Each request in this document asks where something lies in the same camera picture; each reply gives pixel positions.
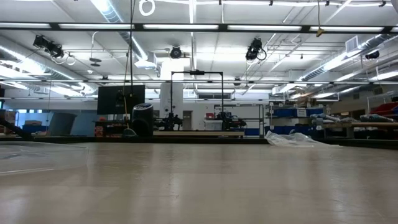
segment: black monitor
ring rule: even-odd
[[[123,86],[101,86],[98,88],[97,114],[124,114]],[[131,114],[134,106],[145,103],[145,85],[126,85],[124,95],[126,96],[127,113]]]

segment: concrete floor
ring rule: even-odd
[[[87,168],[0,177],[0,223],[398,223],[398,151],[84,145]]]

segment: hanging cord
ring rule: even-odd
[[[318,31],[317,31],[316,37],[321,36],[321,35],[323,34],[323,31],[324,31],[324,30],[321,28],[321,7],[320,7],[320,5],[319,5],[319,1],[320,1],[320,0],[317,0],[317,2],[318,2]]]
[[[97,34],[99,31],[94,32],[94,34],[91,36],[91,55],[90,58],[93,57],[93,48],[94,48],[94,36]]]
[[[127,117],[127,100],[126,96],[124,94],[124,87],[126,86],[126,80],[127,80],[127,68],[129,66],[129,59],[130,59],[130,77],[131,77],[131,94],[133,91],[133,80],[132,80],[132,20],[134,18],[134,10],[136,6],[136,0],[134,2],[130,0],[130,44],[129,44],[129,49],[127,51],[127,60],[126,60],[126,71],[124,72],[124,82],[123,82],[123,98],[124,98],[124,112],[125,116]]]

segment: blue bin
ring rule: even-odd
[[[294,115],[294,109],[276,109],[274,110],[274,116],[283,118]]]
[[[312,114],[322,114],[323,109],[307,109],[307,116],[311,116]]]

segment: window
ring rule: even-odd
[[[221,99],[221,93],[199,93],[198,99]],[[231,99],[230,93],[224,93],[224,100]]]

